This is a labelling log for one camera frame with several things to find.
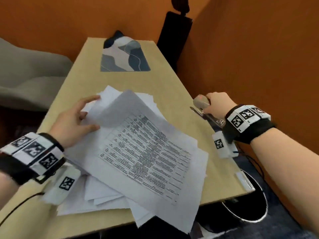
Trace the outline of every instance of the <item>beige tabletop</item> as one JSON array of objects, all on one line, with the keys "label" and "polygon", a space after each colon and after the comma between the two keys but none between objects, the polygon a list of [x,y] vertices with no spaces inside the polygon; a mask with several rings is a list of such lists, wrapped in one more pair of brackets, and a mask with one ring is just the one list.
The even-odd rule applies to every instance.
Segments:
[{"label": "beige tabletop", "polygon": [[[148,93],[177,129],[198,140],[198,147],[209,153],[201,204],[246,194],[235,176],[239,168],[233,160],[219,159],[213,145],[213,130],[193,111],[192,98],[153,41],[140,41],[151,68],[149,72],[100,72],[105,39],[88,38],[38,132],[47,132],[57,115],[79,98],[102,91],[107,85],[123,91]],[[40,192],[42,185],[23,185],[1,210],[0,220],[26,197]],[[56,207],[33,198],[16,210],[0,228],[0,238],[65,238],[133,222],[129,209],[56,216]]]}]

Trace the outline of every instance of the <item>stack of papers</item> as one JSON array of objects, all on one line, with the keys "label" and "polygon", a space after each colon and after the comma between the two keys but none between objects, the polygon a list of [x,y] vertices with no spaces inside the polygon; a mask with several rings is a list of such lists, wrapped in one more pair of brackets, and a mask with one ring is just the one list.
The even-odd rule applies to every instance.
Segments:
[{"label": "stack of papers", "polygon": [[130,208],[137,226],[158,216],[190,232],[201,199],[208,154],[169,124],[153,96],[108,86],[89,103],[88,134],[66,157],[82,176],[58,215]]}]

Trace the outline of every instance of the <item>wire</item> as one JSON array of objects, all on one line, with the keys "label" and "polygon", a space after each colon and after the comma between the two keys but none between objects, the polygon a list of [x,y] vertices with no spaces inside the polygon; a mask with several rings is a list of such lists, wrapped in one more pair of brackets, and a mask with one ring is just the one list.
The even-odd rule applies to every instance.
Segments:
[{"label": "wire", "polygon": [[236,153],[236,154],[239,154],[239,155],[244,155],[244,156],[246,156],[248,159],[254,161],[255,164],[257,164],[258,168],[260,169],[260,173],[261,173],[262,179],[265,180],[265,173],[264,173],[263,169],[261,168],[260,164],[257,163],[257,161],[256,161],[254,158],[252,158],[251,156],[249,156],[249,155],[246,154],[246,153],[241,153],[241,152],[233,152],[233,153]]},{"label": "wire", "polygon": [[2,224],[6,221],[6,219],[8,219],[8,217],[16,210],[18,209],[21,205],[23,205],[26,201],[28,201],[29,199],[37,196],[37,195],[44,195],[44,192],[40,192],[40,193],[36,193],[34,195],[31,195],[30,197],[26,198],[24,201],[22,201],[20,204],[18,204],[9,214],[7,214],[7,216],[2,220],[2,222],[0,223],[0,226],[2,226]]}]

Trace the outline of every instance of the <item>wrist band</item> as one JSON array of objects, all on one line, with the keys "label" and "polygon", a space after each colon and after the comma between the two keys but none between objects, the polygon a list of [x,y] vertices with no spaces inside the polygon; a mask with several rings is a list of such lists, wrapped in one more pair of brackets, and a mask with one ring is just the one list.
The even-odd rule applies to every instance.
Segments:
[{"label": "wrist band", "polygon": [[250,144],[250,142],[269,130],[276,127],[271,116],[254,105],[237,105],[225,116],[226,125],[223,134],[228,143],[233,140]]},{"label": "wrist band", "polygon": [[1,148],[0,170],[19,185],[40,175],[53,174],[65,161],[63,147],[47,133],[30,132]]}]

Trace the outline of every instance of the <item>stapler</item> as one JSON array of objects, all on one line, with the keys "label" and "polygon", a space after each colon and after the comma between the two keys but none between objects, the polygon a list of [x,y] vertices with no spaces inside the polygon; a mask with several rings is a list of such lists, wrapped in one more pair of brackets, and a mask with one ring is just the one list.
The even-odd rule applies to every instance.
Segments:
[{"label": "stapler", "polygon": [[217,125],[219,128],[223,128],[225,126],[225,121],[220,120],[216,117],[214,117],[211,114],[204,114],[202,113],[202,110],[209,107],[211,105],[211,103],[209,102],[209,100],[207,99],[206,96],[203,95],[198,95],[194,100],[193,100],[193,104],[196,108],[199,109],[196,110],[193,107],[190,107],[191,110],[193,110],[196,114],[198,114],[199,116],[201,116],[204,120],[207,120],[209,123],[213,122],[214,125]]}]

